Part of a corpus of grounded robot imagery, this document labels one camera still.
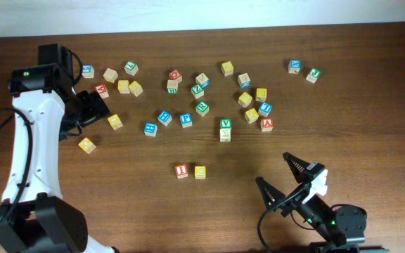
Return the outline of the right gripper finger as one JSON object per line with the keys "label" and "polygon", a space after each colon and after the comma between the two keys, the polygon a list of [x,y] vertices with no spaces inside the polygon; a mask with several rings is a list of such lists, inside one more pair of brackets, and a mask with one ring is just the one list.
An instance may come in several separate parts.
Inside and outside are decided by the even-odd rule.
{"label": "right gripper finger", "polygon": [[281,203],[285,198],[285,194],[274,188],[271,184],[266,182],[263,177],[258,176],[255,179],[259,191],[262,195],[264,205],[266,210],[276,211],[278,209],[278,204]]}
{"label": "right gripper finger", "polygon": [[311,173],[308,170],[310,163],[301,160],[289,152],[283,153],[283,159],[288,163],[296,182],[303,183],[311,179]]}

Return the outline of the red A block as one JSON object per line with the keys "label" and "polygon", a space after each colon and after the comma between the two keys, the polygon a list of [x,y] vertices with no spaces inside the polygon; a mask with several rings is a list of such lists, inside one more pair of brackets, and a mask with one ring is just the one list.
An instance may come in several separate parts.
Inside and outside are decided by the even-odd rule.
{"label": "red A block", "polygon": [[260,127],[262,132],[272,131],[274,128],[274,121],[272,118],[262,118],[260,122]]}

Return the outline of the yellow C block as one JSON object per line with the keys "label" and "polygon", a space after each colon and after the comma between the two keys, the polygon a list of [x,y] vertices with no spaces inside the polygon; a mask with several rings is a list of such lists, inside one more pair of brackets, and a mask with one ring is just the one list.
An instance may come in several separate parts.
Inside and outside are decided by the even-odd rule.
{"label": "yellow C block", "polygon": [[206,179],[206,166],[195,166],[195,179]]}

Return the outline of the red I block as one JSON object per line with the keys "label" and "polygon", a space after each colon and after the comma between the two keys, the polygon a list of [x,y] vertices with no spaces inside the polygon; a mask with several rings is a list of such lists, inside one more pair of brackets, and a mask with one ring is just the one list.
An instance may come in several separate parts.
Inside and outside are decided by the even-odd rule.
{"label": "red I block", "polygon": [[186,178],[188,176],[188,168],[186,164],[179,164],[175,166],[176,177],[178,179]]}

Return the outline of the green R block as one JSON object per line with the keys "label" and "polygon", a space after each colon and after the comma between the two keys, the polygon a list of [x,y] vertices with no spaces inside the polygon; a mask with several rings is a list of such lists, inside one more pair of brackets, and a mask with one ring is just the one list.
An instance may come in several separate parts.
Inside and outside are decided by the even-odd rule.
{"label": "green R block", "polygon": [[210,111],[210,106],[206,102],[200,101],[195,110],[201,117],[204,117]]}

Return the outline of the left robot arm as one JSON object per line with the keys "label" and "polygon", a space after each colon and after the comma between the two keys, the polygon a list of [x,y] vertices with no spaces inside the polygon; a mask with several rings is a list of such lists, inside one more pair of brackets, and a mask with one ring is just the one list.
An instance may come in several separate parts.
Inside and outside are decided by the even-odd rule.
{"label": "left robot arm", "polygon": [[96,91],[75,91],[79,56],[60,44],[38,48],[37,65],[14,70],[8,85],[15,122],[13,157],[0,204],[6,252],[116,252],[93,239],[81,211],[63,200],[58,144],[110,111]]}

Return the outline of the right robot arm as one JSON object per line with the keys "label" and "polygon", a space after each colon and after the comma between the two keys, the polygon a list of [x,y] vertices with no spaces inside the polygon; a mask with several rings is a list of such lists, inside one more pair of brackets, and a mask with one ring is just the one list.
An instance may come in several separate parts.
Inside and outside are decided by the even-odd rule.
{"label": "right robot arm", "polygon": [[283,153],[283,159],[298,183],[289,195],[260,176],[255,179],[266,207],[257,223],[257,234],[266,251],[272,249],[262,236],[261,224],[267,214],[280,211],[283,217],[297,212],[309,224],[308,229],[316,231],[325,240],[310,244],[310,252],[359,252],[358,245],[365,242],[365,209],[348,204],[328,206],[321,199],[328,189],[326,167],[319,162],[308,163],[289,152]]}

